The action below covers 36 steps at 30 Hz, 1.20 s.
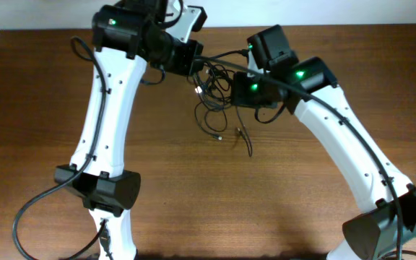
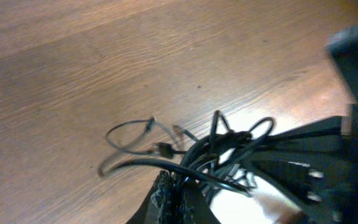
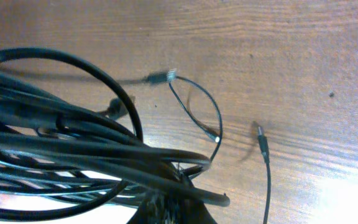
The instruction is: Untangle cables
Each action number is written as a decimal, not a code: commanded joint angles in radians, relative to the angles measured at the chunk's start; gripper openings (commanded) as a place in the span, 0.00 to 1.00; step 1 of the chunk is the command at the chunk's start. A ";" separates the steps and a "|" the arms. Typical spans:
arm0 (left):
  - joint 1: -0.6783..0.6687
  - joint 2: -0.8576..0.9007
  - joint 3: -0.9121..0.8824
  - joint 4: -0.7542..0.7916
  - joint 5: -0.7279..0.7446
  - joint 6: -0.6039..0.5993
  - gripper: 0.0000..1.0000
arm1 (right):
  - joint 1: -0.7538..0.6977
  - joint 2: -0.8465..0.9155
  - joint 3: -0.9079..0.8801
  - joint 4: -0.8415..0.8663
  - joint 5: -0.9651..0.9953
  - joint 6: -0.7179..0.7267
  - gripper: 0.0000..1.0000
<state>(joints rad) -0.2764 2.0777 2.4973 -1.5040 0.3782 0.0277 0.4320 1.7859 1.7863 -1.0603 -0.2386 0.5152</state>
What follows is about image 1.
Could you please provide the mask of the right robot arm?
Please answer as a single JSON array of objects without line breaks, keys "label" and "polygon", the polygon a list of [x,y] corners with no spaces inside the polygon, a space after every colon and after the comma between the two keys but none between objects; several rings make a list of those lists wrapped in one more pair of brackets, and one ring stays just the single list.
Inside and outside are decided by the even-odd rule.
[{"label": "right robot arm", "polygon": [[236,106],[288,111],[319,140],[360,210],[328,259],[402,259],[416,238],[416,185],[381,151],[318,57],[300,61],[278,25],[247,40],[248,66],[234,76]]}]

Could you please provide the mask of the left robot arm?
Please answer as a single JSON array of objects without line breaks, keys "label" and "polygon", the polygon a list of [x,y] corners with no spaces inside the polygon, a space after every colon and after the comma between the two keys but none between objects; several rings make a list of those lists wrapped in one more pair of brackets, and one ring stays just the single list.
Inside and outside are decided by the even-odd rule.
[{"label": "left robot arm", "polygon": [[81,138],[70,162],[55,171],[89,210],[101,259],[135,259],[131,208],[138,173],[124,167],[126,132],[138,87],[148,66],[189,76],[200,70],[202,45],[190,34],[207,14],[177,1],[120,1],[92,18],[94,79]]}]

